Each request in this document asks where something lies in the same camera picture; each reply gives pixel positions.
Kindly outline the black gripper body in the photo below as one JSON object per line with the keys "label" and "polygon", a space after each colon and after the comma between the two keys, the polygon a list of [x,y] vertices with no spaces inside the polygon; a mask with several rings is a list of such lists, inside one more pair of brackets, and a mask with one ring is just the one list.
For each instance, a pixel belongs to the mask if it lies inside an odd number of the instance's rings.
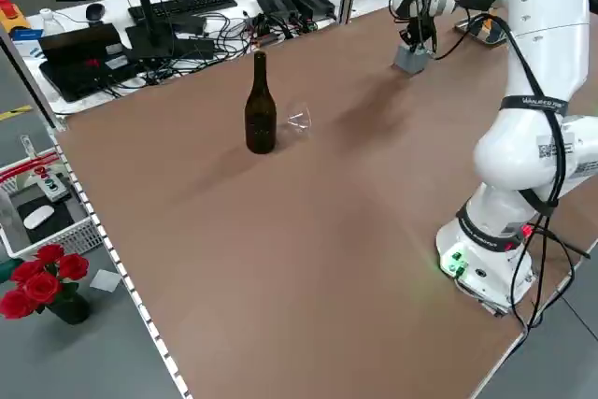
{"label": "black gripper body", "polygon": [[406,28],[416,35],[416,44],[428,41],[437,43],[434,19],[428,15],[410,18]]}

